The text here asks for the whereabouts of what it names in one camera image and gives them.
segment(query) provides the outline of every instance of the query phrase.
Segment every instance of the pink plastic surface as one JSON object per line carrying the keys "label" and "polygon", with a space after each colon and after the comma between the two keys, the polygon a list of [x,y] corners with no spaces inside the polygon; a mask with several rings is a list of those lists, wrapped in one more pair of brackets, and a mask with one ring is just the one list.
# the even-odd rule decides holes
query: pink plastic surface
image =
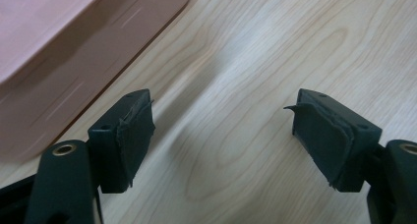
{"label": "pink plastic surface", "polygon": [[0,160],[50,145],[188,0],[0,0]]}

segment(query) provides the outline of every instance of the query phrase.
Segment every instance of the table surface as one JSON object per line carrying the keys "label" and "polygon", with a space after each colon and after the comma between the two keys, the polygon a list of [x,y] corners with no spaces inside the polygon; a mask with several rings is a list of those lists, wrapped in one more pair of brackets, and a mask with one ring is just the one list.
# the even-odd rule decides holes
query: table surface
{"label": "table surface", "polygon": [[[328,186],[291,135],[300,87],[417,140],[416,0],[190,0],[60,140],[149,88],[156,131],[106,223],[370,223],[368,185]],[[1,164],[4,187],[38,158]]]}

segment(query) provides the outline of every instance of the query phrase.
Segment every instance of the wood grain pattern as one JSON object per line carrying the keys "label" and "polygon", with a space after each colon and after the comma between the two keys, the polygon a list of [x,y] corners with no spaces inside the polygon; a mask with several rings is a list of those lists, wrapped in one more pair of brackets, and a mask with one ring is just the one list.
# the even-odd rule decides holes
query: wood grain pattern
{"label": "wood grain pattern", "polygon": [[[149,88],[155,135],[106,223],[369,223],[365,185],[340,194],[291,136],[300,87],[417,140],[416,0],[191,0],[62,137]],[[2,164],[1,185],[37,159]]]}

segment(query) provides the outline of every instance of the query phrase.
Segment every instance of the light wood tabletop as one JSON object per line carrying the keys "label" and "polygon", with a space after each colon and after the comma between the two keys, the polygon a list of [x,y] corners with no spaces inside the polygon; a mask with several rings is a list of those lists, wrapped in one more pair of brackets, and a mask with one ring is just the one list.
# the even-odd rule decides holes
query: light wood tabletop
{"label": "light wood tabletop", "polygon": [[[149,88],[155,134],[105,223],[370,223],[364,185],[342,194],[291,135],[299,88],[417,140],[416,0],[190,0],[60,140]],[[0,186],[38,158],[1,164]]]}

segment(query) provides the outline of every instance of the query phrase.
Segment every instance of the pink container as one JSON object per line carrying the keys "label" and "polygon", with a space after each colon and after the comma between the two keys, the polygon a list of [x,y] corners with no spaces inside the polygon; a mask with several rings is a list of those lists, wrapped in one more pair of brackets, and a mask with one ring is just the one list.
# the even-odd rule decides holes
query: pink container
{"label": "pink container", "polygon": [[188,0],[0,0],[0,160],[49,146]]}

